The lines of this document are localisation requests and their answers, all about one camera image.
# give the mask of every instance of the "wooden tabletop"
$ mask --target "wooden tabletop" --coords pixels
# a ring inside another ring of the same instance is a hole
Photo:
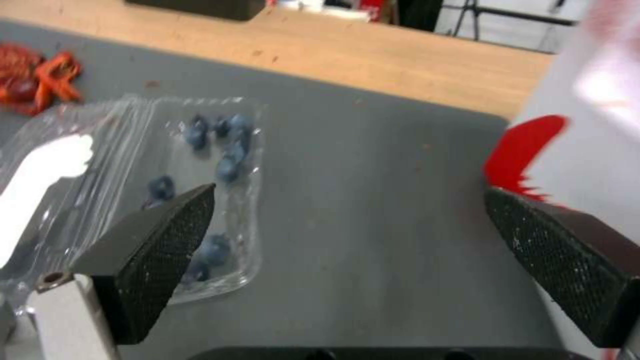
[[[123,0],[2,0],[0,19],[512,119],[549,55],[266,8],[232,22]]]

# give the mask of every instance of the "clear plastic bag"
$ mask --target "clear plastic bag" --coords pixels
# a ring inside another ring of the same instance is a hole
[[[260,266],[256,217],[264,110],[241,97],[130,96],[100,104],[61,105],[29,121],[0,152],[0,194],[25,158],[42,144],[68,135],[90,135],[93,155],[84,174],[61,178],[46,191],[0,269],[0,291],[18,314],[23,312],[26,297],[42,274],[68,268],[111,225],[148,205],[149,182],[165,175],[173,179],[177,194],[205,183],[218,185],[207,233],[224,234],[228,241],[224,261],[209,265],[207,276],[181,283],[170,302],[201,299],[246,284]],[[250,121],[251,142],[238,178],[225,183],[216,178],[216,165],[228,152],[230,140],[210,132],[207,145],[195,151],[185,141],[185,132],[196,115],[215,120],[236,114]]]

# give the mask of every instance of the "gray surface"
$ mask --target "gray surface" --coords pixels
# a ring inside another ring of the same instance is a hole
[[[222,345],[559,347],[483,211],[481,169],[501,119],[0,22],[3,40],[73,49],[89,101],[132,92],[270,104],[260,274],[166,309],[125,359]],[[3,142],[24,120],[0,118]]]

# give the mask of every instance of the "blueberry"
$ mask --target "blueberry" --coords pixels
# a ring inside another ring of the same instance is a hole
[[[209,279],[209,267],[194,256],[187,266],[187,270],[182,275],[182,282],[191,284],[196,281],[206,281]]]
[[[223,117],[218,118],[218,121],[213,125],[213,131],[216,132],[218,138],[224,138],[229,134],[230,129],[229,121]]]
[[[147,188],[154,200],[171,200],[175,195],[173,180],[167,175],[151,180]]]
[[[164,204],[164,200],[150,199],[145,201],[144,204],[142,204],[142,210],[157,208],[162,204]]]
[[[236,140],[225,148],[225,155],[230,156],[236,164],[240,164],[246,157],[246,151],[239,140]]]
[[[207,132],[198,126],[189,126],[184,132],[184,139],[193,150],[200,150],[207,145]]]
[[[238,164],[229,155],[222,157],[216,168],[218,178],[226,183],[231,183],[238,177]]]
[[[245,153],[249,152],[251,146],[251,130],[246,128],[233,128],[231,130],[231,142],[239,142]]]
[[[230,254],[229,239],[224,234],[207,235],[198,248],[199,260],[209,266],[224,265]]]
[[[246,117],[240,114],[235,114],[229,119],[229,126],[231,129],[246,129],[251,131],[251,123]]]
[[[209,121],[200,114],[196,114],[196,116],[193,117],[193,120],[191,120],[191,126],[200,129],[205,133],[209,132]]]

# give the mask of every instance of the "screw hole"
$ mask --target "screw hole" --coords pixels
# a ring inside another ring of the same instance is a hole
[[[52,282],[56,282],[59,281],[60,279],[62,279],[63,274],[61,272],[52,272],[51,274],[47,275],[44,277],[44,282],[47,283],[52,283]]]
[[[451,350],[444,355],[444,360],[475,360],[473,356],[462,350]]]
[[[316,350],[307,355],[305,360],[335,360],[335,355],[329,350]]]

